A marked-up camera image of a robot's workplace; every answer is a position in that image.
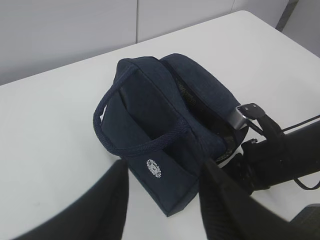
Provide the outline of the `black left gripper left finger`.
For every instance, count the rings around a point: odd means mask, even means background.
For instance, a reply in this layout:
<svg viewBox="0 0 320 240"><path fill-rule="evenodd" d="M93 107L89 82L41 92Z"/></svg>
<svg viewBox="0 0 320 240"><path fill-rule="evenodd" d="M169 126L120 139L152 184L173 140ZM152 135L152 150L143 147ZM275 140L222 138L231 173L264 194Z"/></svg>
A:
<svg viewBox="0 0 320 240"><path fill-rule="evenodd" d="M128 200L128 164L120 159L83 196L18 239L120 240Z"/></svg>

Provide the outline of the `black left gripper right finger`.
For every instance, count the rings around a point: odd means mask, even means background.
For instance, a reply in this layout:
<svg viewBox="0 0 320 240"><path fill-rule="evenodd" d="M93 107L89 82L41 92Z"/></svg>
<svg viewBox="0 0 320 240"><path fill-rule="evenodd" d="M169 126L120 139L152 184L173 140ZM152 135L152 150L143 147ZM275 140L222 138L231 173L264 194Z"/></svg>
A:
<svg viewBox="0 0 320 240"><path fill-rule="evenodd" d="M247 195L214 162L202 165L200 210L209 240L298 240L300 231Z"/></svg>

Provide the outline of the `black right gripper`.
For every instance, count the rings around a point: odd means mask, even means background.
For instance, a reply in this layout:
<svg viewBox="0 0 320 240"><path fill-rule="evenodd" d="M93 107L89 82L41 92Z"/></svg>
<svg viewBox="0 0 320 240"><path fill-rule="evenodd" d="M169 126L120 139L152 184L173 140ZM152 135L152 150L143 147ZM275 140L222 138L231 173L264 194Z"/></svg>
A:
<svg viewBox="0 0 320 240"><path fill-rule="evenodd" d="M224 171L248 194L288 181L304 190L299 179L320 170L320 125L312 123L285 134L279 144L252 140L241 145Z"/></svg>

